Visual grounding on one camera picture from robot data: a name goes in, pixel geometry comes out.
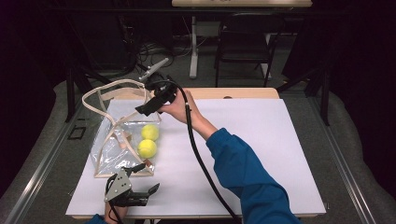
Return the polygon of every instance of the yellow tennis ball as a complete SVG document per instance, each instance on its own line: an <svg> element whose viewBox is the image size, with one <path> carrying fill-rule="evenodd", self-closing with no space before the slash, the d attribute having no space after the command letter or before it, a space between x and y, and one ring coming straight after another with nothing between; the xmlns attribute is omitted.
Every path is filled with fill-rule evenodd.
<svg viewBox="0 0 396 224"><path fill-rule="evenodd" d="M151 158L157 153L157 145L150 139L144 139L137 146L137 153L139 153L142 158Z"/></svg>
<svg viewBox="0 0 396 224"><path fill-rule="evenodd" d="M142 128L141 134L143 139L155 141L160 136L160 130L158 130L157 125L147 124Z"/></svg>

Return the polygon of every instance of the black cable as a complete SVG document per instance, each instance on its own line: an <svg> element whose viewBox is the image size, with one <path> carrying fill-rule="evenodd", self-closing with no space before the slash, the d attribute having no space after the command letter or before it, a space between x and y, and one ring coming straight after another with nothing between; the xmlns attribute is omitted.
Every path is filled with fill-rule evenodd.
<svg viewBox="0 0 396 224"><path fill-rule="evenodd" d="M177 88L180 90L181 94L183 95L183 99L184 99L184 102L186 104L187 129L189 131L189 137L190 137L192 151L194 152L195 157L198 160L198 163L200 164L202 170L204 171L204 174L205 174L206 179L208 180L208 182L210 184L210 187L212 187L213 191L215 192L215 194L218 197L218 199L220 200L220 202L223 204L225 209L227 209L227 211L230 213L231 217L233 218L233 221L235 223L237 223L237 224L242 223L240 221L239 217L233 212L233 209L231 209L231 207L222 198L221 194L219 193L219 190L216 188L216 185L213 182L212 177L210 176L210 173L207 171L207 169L205 167L205 164L204 164L204 162L203 162L203 160L201 158L201 155L199 154L198 148L197 148L197 146L195 144L194 134L193 134L193 131L192 131L191 111L190 111L190 105L189 105L189 101L187 99L186 92L183 91L183 88L181 86L179 86L176 82L171 81L171 80L160 80L160 81L152 82L151 84L156 84L156 83L161 83L161 82L167 82L167 83L174 84L175 86L177 86Z"/></svg>

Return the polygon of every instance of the dark background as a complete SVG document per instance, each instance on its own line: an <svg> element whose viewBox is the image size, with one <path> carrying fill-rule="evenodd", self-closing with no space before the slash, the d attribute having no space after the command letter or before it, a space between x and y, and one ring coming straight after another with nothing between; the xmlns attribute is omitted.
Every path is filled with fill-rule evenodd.
<svg viewBox="0 0 396 224"><path fill-rule="evenodd" d="M1 195L21 169L40 135L54 104L52 89L65 80L69 63L115 70L134 64L134 58L128 54L128 46L120 42L120 27L114 17L79 15L72 18L75 26L71 27L70 21L62 17L45 15L37 7L37 2L42 3L23 0L0 3L0 71L4 77L1 88ZM158 7L170 7L171 1L160 0L144 2L141 7L160 2ZM378 183L396 198L393 162L396 159L395 3L368 0L313 2L313 8L353 6L356 10L352 18L344 21L306 23L283 73L294 78L317 66L329 50L329 43L339 32L340 25L349 22L350 41L332 65L331 91L343 100L358 128L364 161ZM60 3L78 4L78 1ZM106 6L109 1L95 3ZM157 31L168 37L158 41L165 47L172 47L169 39L172 33L169 31L177 31L177 20L163 17L162 23L155 21L158 18L139 24L147 28L145 35L154 40L158 39L158 33L151 33L149 28L157 27ZM82 35L75 38L73 29L80 30Z"/></svg>

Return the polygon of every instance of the blue sleeve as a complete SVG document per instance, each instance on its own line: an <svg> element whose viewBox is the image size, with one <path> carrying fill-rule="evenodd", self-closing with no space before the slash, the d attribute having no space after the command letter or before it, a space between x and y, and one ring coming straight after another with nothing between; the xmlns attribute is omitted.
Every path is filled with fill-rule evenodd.
<svg viewBox="0 0 396 224"><path fill-rule="evenodd" d="M99 215L95 215L91 220L87 221L85 224L107 224L103 218Z"/></svg>
<svg viewBox="0 0 396 224"><path fill-rule="evenodd" d="M241 200L244 223L300 223L290 211L287 192L266 172L247 143L220 129L206 145L215 159L220 184Z"/></svg>

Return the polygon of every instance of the table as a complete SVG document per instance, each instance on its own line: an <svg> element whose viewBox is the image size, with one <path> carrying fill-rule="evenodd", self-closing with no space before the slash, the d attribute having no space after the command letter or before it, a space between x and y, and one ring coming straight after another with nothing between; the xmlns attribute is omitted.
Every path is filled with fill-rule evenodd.
<svg viewBox="0 0 396 224"><path fill-rule="evenodd" d="M318 188L309 170L289 113L275 89L197 88L190 89L201 112L218 127L227 127L256 149L267 171L288 192L290 209L297 217L325 214ZM159 153L154 176L131 177L134 191L146 191L160 183L159 190L145 207L131 207L127 217L136 219L230 217L210 188L196 161L186 125L162 114ZM230 122L240 119L242 122ZM223 189L213 172L213 159L205 141L195 135L205 166L220 194L237 215L239 199ZM87 159L81 179L66 211L74 218L90 218L104 213L106 178L93 178Z"/></svg>
<svg viewBox="0 0 396 224"><path fill-rule="evenodd" d="M172 0L174 7L311 7L311 0ZM197 21L192 17L191 22L191 67L190 78L197 77L198 48L196 42ZM265 74L267 64L262 64Z"/></svg>

